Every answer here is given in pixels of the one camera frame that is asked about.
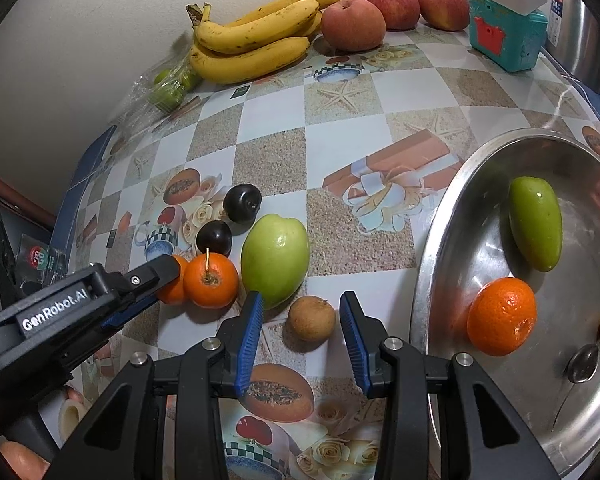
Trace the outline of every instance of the screw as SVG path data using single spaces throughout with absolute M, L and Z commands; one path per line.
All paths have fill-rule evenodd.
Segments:
M 131 355 L 131 359 L 129 359 L 129 362 L 133 366 L 142 366 L 145 362 L 147 362 L 148 358 L 149 357 L 147 356 L 147 354 L 145 352 L 134 352 Z
M 207 337 L 202 342 L 202 348 L 205 350 L 218 350 L 222 342 L 217 337 Z
M 402 348 L 402 339 L 399 337 L 388 337 L 384 340 L 384 346 L 386 346 L 389 350 L 399 350 Z
M 456 361 L 460 366 L 471 366 L 474 364 L 474 358 L 471 357 L 467 352 L 460 352 L 456 356 Z

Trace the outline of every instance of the stainless steel plate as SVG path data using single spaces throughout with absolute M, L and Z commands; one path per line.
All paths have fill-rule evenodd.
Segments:
M 546 179 L 562 211 L 562 256 L 545 274 L 526 264 L 509 228 L 507 190 L 523 175 Z M 535 291 L 538 321 L 522 347 L 494 358 L 468 341 L 466 313 L 483 285 L 512 275 Z M 487 142 L 462 166 L 433 219 L 411 344 L 446 358 L 459 351 L 474 355 L 565 475 L 600 444 L 600 365 L 592 380 L 573 389 L 564 376 L 573 353 L 596 341 L 599 323 L 600 159 L 575 140 L 535 128 Z M 437 406 L 429 400 L 431 458 L 440 471 Z

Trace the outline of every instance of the teal toy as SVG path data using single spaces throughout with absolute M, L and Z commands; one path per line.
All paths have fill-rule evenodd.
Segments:
M 493 0 L 469 0 L 471 46 L 507 72 L 533 68 L 548 20 L 539 10 L 523 16 Z

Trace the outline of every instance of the banana stem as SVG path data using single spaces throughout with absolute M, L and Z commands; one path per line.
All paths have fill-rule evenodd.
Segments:
M 198 7 L 196 4 L 193 4 L 186 6 L 185 9 L 187 9 L 187 14 L 189 15 L 191 23 L 193 23 L 194 27 L 197 27 L 202 20 L 202 11 L 200 10 L 200 7 Z
M 209 14 L 211 14 L 211 4 L 205 4 L 205 6 L 202 7 L 202 18 L 200 18 L 200 22 L 208 22 Z

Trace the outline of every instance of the tangerine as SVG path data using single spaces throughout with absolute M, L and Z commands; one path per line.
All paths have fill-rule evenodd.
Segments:
M 184 273 L 185 294 L 203 308 L 222 308 L 233 303 L 238 296 L 238 285 L 234 264 L 218 253 L 199 254 Z
M 491 356 L 510 354 L 536 324 L 536 297 L 531 287 L 512 277 L 481 288 L 469 309 L 466 332 L 471 343 Z
M 189 263 L 182 256 L 174 256 L 177 262 L 180 264 L 180 275 L 172 282 L 169 282 L 163 288 L 155 293 L 156 297 L 163 303 L 166 304 L 180 304 L 186 296 L 184 295 L 184 271 Z

